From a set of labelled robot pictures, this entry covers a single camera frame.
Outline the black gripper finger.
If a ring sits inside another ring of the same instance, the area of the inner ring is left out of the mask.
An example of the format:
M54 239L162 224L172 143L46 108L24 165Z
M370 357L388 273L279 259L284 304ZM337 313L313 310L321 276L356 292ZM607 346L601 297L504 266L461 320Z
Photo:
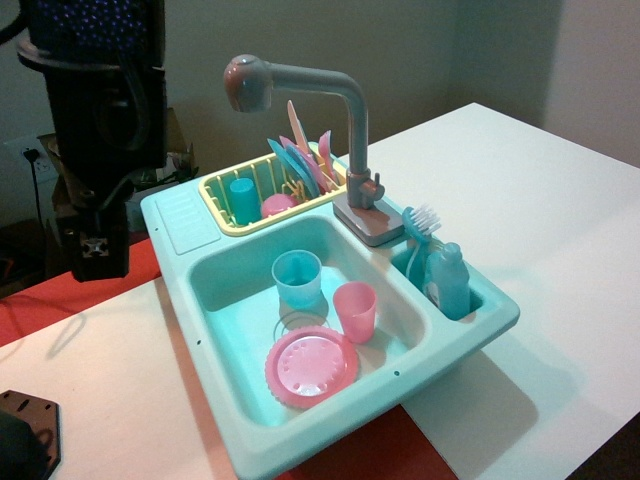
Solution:
M78 209L69 201L55 205L61 246L79 282L126 277L129 273L129 230L126 206Z

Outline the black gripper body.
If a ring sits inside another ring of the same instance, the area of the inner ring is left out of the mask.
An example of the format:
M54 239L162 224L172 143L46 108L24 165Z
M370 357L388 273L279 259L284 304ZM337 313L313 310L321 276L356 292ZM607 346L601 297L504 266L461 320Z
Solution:
M45 82L74 205L102 210L122 202L135 174L165 164L162 69L55 70Z

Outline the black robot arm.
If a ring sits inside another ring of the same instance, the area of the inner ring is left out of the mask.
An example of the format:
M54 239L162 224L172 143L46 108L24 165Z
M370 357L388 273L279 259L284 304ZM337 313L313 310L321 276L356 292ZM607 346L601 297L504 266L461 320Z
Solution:
M164 4L25 1L17 46L43 74L62 168L54 203L79 282L129 272L126 203L166 162Z

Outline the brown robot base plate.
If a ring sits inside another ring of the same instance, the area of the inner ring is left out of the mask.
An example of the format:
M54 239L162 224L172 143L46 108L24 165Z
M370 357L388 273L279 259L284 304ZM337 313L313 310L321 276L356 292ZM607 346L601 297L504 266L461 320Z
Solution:
M23 392L2 392L1 478L49 479L60 461L59 405Z

